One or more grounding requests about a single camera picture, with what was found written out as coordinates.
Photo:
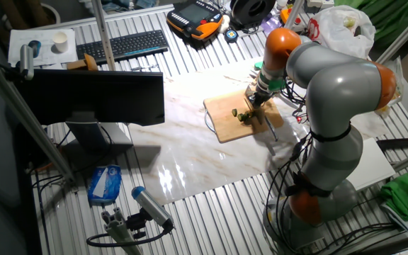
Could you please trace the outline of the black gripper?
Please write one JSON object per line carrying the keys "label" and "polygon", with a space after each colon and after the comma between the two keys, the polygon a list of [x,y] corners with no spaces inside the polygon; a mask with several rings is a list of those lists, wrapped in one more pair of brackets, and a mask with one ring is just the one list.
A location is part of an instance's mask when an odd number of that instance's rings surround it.
{"label": "black gripper", "polygon": [[254,108],[260,108],[265,102],[271,98],[271,93],[264,91],[260,87],[256,87],[253,94],[250,95],[249,101]]}

